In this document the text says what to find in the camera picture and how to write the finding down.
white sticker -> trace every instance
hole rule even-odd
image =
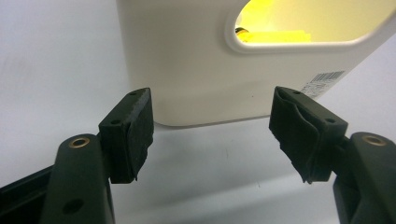
[[[344,72],[345,71],[317,74],[310,82],[305,84],[301,92],[311,98],[320,96],[329,89]]]

barcode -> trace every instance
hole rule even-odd
[[[332,73],[321,73],[318,74],[317,76],[312,79],[311,82],[320,82],[320,81],[326,81],[326,80],[336,80],[339,78],[341,75],[343,75],[345,71],[339,71],[339,72],[332,72]]]

white table surface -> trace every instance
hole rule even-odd
[[[318,101],[396,140],[396,35]],[[0,0],[0,187],[53,164],[131,91],[114,0]],[[113,185],[117,223],[338,223],[328,183],[303,184],[268,118],[155,126],[139,179]]]

small hole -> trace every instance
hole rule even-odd
[[[81,199],[72,200],[64,205],[64,214],[72,215],[77,213],[81,207],[84,205],[84,201]]]
[[[71,148],[78,148],[78,147],[85,147],[90,143],[90,139],[86,137],[76,138],[69,143],[69,147]]]
[[[335,123],[334,119],[326,119],[326,121],[329,122],[329,123]]]
[[[119,124],[120,120],[119,119],[114,119],[111,121],[111,124]]]
[[[377,147],[382,147],[387,144],[384,140],[374,137],[374,136],[370,136],[370,135],[364,135],[363,140],[365,142],[367,142],[373,146],[377,146]]]

white plastic container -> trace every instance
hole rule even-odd
[[[118,0],[131,81],[151,88],[158,123],[266,116],[275,86],[318,97],[396,32],[394,0],[279,0],[272,29],[297,24],[313,42],[245,44],[234,28],[247,2]]]

